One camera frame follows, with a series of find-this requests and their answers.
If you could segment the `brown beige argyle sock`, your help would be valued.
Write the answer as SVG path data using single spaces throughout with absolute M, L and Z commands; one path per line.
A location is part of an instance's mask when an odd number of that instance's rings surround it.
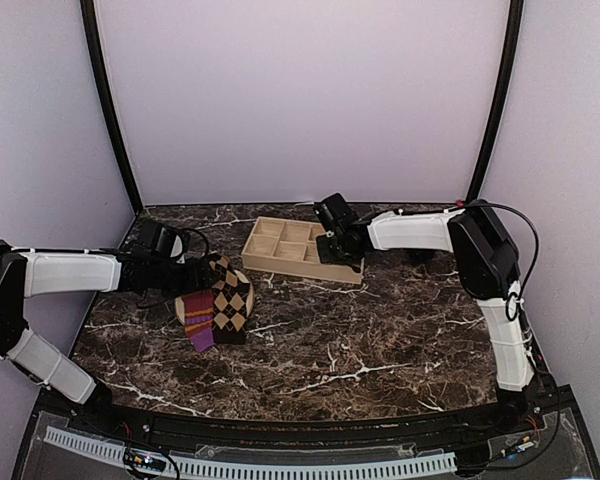
M 216 344 L 244 345 L 246 323 L 254 305 L 253 285 L 224 255 L 212 254 L 209 265 L 216 280 L 211 287 L 214 341 Z

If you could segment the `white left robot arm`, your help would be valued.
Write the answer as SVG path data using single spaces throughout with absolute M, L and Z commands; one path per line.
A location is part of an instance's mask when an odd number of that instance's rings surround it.
M 109 391 L 56 345 L 37 333 L 26 315 L 53 300 L 81 300 L 99 293 L 157 290 L 167 298 L 207 289 L 213 274 L 205 259 L 175 260 L 113 250 L 15 247 L 0 239 L 0 360 L 83 406 L 81 417 L 100 436 L 121 427 Z

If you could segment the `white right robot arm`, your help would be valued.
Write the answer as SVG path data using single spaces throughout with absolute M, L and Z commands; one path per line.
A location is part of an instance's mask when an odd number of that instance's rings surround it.
M 317 238 L 323 264 L 355 269 L 367 253 L 395 249 L 419 261 L 437 251 L 454 255 L 460 283 L 484 316 L 495 355 L 498 405 L 490 424 L 510 434 L 529 416 L 536 368 L 522 307 L 526 282 L 520 277 L 519 251 L 498 209 L 474 201 L 437 212 L 393 209 L 361 217 L 339 193 L 313 205 L 324 229 Z

